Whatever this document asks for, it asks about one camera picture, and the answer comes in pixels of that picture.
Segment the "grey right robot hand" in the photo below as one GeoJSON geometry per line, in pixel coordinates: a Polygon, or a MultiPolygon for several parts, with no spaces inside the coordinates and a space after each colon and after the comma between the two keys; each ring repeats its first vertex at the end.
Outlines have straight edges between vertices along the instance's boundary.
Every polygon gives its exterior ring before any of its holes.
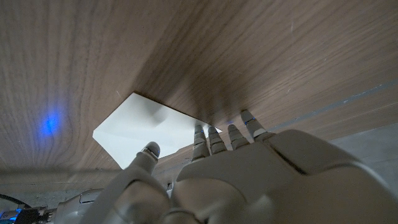
{"type": "Polygon", "coordinates": [[[93,189],[65,201],[60,202],[55,209],[48,210],[47,223],[49,224],[77,224],[102,192],[102,189],[93,189]]]}

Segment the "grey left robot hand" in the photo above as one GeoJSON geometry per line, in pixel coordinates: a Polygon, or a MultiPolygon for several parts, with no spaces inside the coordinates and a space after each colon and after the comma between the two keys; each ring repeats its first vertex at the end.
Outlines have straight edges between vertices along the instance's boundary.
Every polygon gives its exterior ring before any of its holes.
{"type": "Polygon", "coordinates": [[[396,223],[397,197],[368,166],[303,131],[266,131],[249,112],[245,138],[230,125],[195,127],[193,158],[172,190],[153,177],[148,143],[96,198],[82,223],[396,223]]]}

